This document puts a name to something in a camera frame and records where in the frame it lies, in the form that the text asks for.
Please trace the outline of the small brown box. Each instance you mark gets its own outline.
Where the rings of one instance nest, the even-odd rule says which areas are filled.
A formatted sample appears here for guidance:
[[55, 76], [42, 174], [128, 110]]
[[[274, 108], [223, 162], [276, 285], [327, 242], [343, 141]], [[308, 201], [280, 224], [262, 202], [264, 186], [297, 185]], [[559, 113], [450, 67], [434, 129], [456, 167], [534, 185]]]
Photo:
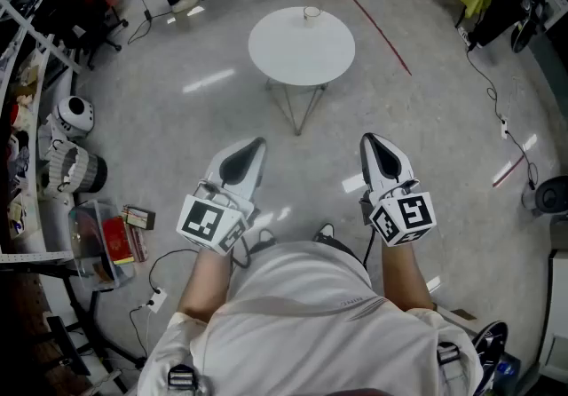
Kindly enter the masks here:
[[129, 226], [143, 230], [153, 230], [155, 213], [132, 205], [124, 205], [122, 207], [122, 219]]

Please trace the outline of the grey woven basket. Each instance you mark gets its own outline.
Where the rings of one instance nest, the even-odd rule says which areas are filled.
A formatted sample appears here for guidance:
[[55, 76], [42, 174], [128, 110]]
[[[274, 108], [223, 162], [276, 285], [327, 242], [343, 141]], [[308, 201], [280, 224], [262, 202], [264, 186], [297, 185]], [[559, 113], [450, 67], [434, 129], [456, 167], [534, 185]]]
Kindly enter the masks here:
[[107, 181], [106, 161], [73, 142], [55, 139], [47, 157], [41, 178], [44, 196], [96, 193]]

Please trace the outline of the person's black shorts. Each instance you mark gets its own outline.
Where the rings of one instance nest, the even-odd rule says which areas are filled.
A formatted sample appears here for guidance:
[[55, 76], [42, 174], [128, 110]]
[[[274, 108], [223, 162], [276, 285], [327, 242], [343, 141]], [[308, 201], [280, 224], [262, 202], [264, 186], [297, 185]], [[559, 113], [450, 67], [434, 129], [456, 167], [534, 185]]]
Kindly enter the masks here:
[[335, 239], [325, 239], [315, 241], [319, 248], [319, 253], [326, 259], [344, 268], [349, 268], [354, 273], [365, 273], [366, 270], [362, 263], [354, 256], [349, 248]]

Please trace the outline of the round dark floor fan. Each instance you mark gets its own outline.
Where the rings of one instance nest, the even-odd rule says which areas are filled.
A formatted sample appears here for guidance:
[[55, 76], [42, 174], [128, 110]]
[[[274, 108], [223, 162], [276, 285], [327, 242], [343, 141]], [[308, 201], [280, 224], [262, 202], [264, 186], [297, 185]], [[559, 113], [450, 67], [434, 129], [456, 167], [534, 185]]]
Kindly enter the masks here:
[[568, 215], [568, 175], [550, 178], [538, 186], [529, 185], [521, 203], [535, 217]]

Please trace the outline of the person's white black shoe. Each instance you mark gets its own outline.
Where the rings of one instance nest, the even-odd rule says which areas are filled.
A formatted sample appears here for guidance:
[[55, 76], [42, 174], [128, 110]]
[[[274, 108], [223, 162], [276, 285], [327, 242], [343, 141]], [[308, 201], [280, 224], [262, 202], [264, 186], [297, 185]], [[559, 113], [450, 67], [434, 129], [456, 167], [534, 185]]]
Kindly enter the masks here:
[[335, 238], [335, 228], [331, 223], [325, 223], [314, 235], [314, 242], [329, 243]]

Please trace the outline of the person's left forearm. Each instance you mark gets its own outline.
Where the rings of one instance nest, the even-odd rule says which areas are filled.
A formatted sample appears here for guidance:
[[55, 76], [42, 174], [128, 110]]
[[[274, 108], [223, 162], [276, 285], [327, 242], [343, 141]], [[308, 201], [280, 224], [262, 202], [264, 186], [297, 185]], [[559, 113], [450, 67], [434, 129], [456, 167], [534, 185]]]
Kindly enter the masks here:
[[231, 259], [202, 249], [179, 300], [177, 311], [208, 323], [225, 303], [231, 277]]

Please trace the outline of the white round robot head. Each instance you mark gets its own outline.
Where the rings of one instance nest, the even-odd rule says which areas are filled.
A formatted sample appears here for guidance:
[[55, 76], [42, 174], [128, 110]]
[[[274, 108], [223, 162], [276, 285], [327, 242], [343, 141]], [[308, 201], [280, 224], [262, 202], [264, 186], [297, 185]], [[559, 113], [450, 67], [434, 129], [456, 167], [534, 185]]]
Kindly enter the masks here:
[[94, 108], [82, 98], [68, 96], [53, 108], [52, 118], [69, 139], [83, 139], [94, 127]]

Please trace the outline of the red book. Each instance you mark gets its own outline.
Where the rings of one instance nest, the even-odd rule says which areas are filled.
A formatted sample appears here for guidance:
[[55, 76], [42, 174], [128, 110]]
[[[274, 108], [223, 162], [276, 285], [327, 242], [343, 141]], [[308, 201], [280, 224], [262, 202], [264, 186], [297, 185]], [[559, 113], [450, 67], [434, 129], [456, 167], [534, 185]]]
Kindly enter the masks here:
[[105, 219], [102, 222], [103, 235], [108, 255], [115, 265], [128, 264], [134, 261], [130, 241], [121, 217]]

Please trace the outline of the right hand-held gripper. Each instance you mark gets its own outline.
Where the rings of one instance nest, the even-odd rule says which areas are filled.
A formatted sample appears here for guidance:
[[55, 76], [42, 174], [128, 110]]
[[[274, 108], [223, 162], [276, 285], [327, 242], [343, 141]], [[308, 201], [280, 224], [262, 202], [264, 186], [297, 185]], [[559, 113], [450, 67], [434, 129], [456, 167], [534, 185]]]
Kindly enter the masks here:
[[362, 136], [359, 151], [367, 186], [359, 200], [364, 223], [388, 247], [420, 240], [437, 220], [430, 194], [421, 190], [407, 155], [372, 132]]

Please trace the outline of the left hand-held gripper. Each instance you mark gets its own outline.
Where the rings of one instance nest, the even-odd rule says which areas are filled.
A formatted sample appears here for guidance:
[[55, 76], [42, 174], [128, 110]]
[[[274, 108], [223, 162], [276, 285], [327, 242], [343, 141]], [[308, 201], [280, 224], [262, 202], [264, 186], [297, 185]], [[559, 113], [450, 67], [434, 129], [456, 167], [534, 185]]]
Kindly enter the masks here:
[[177, 232], [221, 256], [231, 253], [257, 214], [253, 201], [264, 171], [263, 138], [243, 139], [218, 152], [185, 201]]

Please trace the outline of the white storage shelf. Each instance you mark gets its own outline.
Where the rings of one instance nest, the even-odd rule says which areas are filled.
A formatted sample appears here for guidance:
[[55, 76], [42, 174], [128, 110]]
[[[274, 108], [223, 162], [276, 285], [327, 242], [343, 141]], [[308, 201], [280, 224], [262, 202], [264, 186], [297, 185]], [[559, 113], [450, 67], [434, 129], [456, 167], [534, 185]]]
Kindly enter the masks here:
[[72, 259], [71, 193], [49, 193], [47, 154], [66, 136], [51, 109], [73, 90], [75, 52], [34, 24], [43, 0], [0, 0], [0, 265]]

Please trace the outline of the black office chair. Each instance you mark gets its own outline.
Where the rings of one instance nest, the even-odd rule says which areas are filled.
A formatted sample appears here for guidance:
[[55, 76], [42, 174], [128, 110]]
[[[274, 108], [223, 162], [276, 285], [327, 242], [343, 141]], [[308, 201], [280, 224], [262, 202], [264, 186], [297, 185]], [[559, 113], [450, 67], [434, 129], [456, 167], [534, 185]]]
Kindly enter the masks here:
[[87, 55], [86, 66], [93, 70], [93, 60], [103, 44], [122, 50], [110, 35], [119, 27], [128, 27], [129, 22], [120, 18], [107, 0], [43, 0], [32, 25], [39, 33], [54, 35], [67, 48]]

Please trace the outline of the person's right forearm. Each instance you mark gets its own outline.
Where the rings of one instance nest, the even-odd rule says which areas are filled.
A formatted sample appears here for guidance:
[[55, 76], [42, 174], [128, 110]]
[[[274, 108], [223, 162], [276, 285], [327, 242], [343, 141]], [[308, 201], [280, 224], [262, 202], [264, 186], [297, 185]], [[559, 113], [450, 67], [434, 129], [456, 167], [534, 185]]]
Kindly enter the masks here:
[[382, 247], [384, 295], [400, 310], [435, 310], [411, 243]]

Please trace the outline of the clear plastic box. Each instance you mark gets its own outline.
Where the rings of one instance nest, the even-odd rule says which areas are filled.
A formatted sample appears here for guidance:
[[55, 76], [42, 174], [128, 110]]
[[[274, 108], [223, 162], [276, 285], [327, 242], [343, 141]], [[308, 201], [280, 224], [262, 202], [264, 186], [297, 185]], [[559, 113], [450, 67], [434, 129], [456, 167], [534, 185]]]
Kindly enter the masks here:
[[117, 289], [135, 276], [134, 261], [115, 265], [107, 252], [102, 222], [120, 217], [111, 201], [92, 199], [68, 213], [71, 249], [75, 267], [85, 289], [105, 291]]

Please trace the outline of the white cabinet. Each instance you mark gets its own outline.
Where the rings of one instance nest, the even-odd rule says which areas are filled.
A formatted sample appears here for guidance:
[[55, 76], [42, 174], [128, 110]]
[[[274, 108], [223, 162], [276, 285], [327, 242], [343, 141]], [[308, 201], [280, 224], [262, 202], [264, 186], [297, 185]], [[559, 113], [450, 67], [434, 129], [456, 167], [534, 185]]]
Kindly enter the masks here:
[[548, 297], [538, 359], [542, 375], [568, 384], [568, 251], [548, 259]]

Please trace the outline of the person's white shirt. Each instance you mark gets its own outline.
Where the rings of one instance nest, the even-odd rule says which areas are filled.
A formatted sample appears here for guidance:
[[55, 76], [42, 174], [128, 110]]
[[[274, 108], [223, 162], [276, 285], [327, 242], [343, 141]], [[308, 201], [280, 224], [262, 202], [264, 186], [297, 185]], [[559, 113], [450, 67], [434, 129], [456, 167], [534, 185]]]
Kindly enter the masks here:
[[[460, 359], [440, 367], [441, 342]], [[261, 244], [248, 268], [231, 269], [208, 323], [176, 311], [138, 396], [190, 396], [168, 389], [178, 364], [210, 396], [473, 396], [483, 374], [463, 329], [436, 310], [400, 310], [314, 242]]]

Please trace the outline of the white round table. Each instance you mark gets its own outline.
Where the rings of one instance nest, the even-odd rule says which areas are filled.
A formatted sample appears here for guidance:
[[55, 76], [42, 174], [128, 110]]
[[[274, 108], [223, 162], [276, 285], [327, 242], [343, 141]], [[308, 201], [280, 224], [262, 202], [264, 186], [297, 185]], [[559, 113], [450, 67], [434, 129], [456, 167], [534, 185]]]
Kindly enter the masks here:
[[[313, 28], [304, 26], [304, 7], [288, 7], [264, 16], [248, 37], [248, 54], [266, 77], [265, 89], [283, 91], [280, 111], [299, 136], [330, 83], [343, 75], [355, 57], [351, 31], [337, 17], [322, 10]], [[312, 90], [301, 121], [294, 117], [289, 89]]]

